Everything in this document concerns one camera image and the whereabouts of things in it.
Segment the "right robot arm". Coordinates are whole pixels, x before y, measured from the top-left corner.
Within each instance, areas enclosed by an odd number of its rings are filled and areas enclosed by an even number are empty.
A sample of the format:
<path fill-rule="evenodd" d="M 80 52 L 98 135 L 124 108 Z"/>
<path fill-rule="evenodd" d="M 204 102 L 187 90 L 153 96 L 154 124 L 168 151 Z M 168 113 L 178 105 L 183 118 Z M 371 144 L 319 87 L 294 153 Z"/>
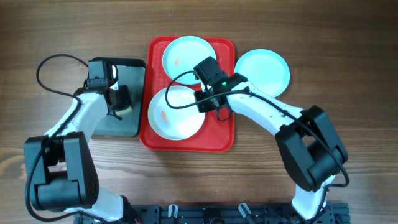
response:
<path fill-rule="evenodd" d="M 284 167 L 296 184 L 292 206 L 302 219 L 314 222 L 326 206 L 329 188 L 336 187 L 335 176 L 348 175 L 343 167 L 348 153 L 325 111 L 285 104 L 238 73 L 195 78 L 201 83 L 195 93 L 199 111 L 227 107 L 275 137 Z"/>

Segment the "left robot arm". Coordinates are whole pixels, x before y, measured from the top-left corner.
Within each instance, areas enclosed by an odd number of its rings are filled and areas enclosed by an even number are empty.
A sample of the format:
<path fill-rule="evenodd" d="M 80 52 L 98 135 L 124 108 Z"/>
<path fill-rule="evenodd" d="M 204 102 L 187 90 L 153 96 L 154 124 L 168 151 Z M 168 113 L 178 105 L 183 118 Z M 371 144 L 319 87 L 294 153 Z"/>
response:
<path fill-rule="evenodd" d="M 24 144 L 27 211 L 42 222 L 137 223 L 126 197 L 100 187 L 88 147 L 103 118 L 129 109 L 127 86 L 80 88 L 72 99 L 56 126 Z"/>

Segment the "white plate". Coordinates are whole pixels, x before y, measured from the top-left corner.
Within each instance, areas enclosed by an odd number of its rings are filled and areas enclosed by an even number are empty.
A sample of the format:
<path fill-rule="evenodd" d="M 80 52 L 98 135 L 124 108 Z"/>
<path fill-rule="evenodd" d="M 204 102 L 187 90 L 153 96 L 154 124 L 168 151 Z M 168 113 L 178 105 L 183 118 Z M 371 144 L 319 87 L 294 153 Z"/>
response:
<path fill-rule="evenodd" d="M 194 90 L 186 86 L 171 86 L 160 90 L 150 101 L 148 120 L 159 136 L 173 141 L 187 139 L 202 127 L 205 114 L 197 106 L 181 109 L 195 102 Z"/>

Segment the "light blue plate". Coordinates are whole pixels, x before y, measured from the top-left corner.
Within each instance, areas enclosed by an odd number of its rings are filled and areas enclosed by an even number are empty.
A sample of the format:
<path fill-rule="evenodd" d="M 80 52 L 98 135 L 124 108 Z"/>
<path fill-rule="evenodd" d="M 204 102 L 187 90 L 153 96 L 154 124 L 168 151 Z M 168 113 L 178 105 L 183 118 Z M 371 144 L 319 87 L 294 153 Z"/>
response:
<path fill-rule="evenodd" d="M 184 36 L 173 40 L 164 50 L 162 66 L 170 79 L 192 71 L 194 66 L 208 57 L 217 59 L 209 42 L 200 37 Z"/>
<path fill-rule="evenodd" d="M 246 52 L 236 62 L 234 71 L 273 98 L 281 95 L 290 82 L 287 62 L 279 54 L 267 49 Z"/>

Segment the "green yellow sponge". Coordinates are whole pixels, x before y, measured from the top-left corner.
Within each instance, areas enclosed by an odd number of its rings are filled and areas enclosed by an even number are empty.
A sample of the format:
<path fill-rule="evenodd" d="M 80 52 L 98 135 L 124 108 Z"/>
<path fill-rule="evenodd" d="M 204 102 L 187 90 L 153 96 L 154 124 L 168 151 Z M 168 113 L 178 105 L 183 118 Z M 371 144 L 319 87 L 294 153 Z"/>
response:
<path fill-rule="evenodd" d="M 125 115 L 125 114 L 130 113 L 131 111 L 132 111 L 132 108 L 129 106 L 129 107 L 127 107 L 126 109 L 116 111 L 115 114 L 116 114 L 117 116 L 123 116 L 123 115 Z"/>

